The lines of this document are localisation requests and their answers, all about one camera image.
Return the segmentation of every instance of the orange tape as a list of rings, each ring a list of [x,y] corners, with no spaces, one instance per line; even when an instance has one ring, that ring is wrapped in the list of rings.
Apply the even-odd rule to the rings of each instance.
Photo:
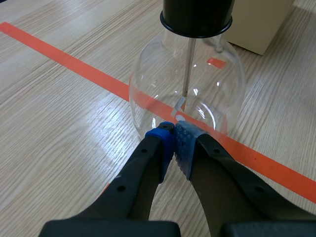
[[[37,52],[65,66],[78,75],[90,80],[91,82],[103,87],[120,98],[129,101],[128,85],[105,74],[104,72],[80,61],[79,59],[41,41],[40,39],[10,25],[9,23],[0,24],[0,31],[8,36],[31,47]],[[150,110],[164,120],[176,122],[171,116],[172,107],[166,105],[144,93],[138,91],[135,94],[135,100],[143,108]],[[307,198],[316,203],[316,182],[308,177],[276,162],[273,159],[260,154],[259,152],[213,130],[205,123],[194,120],[182,112],[177,112],[187,121],[191,121],[200,128],[208,131],[216,138],[231,156],[240,163],[263,174],[269,179],[283,185],[289,190]]]
[[[224,61],[222,61],[222,60],[219,60],[219,59],[217,59],[217,58],[209,58],[209,59],[207,60],[207,63],[208,63],[209,65],[213,65],[213,66],[215,66],[215,67],[217,67],[217,68],[219,68],[219,69],[222,69],[222,68],[225,66],[225,64],[226,64],[226,62],[224,62]]]

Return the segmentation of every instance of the round-bottom flask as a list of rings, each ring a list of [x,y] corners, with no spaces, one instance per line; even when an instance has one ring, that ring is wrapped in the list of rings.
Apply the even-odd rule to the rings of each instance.
[[[221,35],[192,39],[167,29],[142,50],[129,81],[141,138],[162,121],[188,118],[226,134],[237,121],[244,91],[237,52]]]

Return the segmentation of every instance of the glass flask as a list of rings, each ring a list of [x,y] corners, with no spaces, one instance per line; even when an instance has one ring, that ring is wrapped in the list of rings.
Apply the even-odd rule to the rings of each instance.
[[[153,39],[136,59],[129,99],[141,138],[166,119],[161,116],[165,111],[154,114],[151,109],[159,103],[170,106],[170,116],[176,120],[185,120],[186,114],[193,123],[201,121],[224,134],[234,127],[245,93],[244,70],[237,52],[221,35],[196,39],[188,93],[181,103],[185,100],[187,51],[188,38],[165,29],[164,35]]]
[[[164,0],[164,34],[141,51],[129,80],[140,138],[163,121],[189,120],[224,134],[234,127],[245,76],[237,52],[221,35],[232,24],[233,5],[233,0]]]

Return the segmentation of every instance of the black lid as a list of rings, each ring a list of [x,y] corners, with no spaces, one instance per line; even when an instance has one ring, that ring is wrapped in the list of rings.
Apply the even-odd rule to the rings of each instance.
[[[170,31],[191,38],[208,38],[232,24],[235,0],[163,0],[161,23]]]

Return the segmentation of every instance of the wooden table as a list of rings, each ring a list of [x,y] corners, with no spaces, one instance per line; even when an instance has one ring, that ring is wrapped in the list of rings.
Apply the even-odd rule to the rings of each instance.
[[[160,0],[7,0],[9,22],[128,83],[131,64],[161,33]],[[237,47],[246,97],[232,138],[316,180],[316,1],[296,0],[264,56]],[[129,104],[0,32],[0,236],[37,236],[88,207],[137,146]],[[264,178],[283,196],[316,205]],[[203,209],[175,162],[151,219],[184,237],[209,236]]]

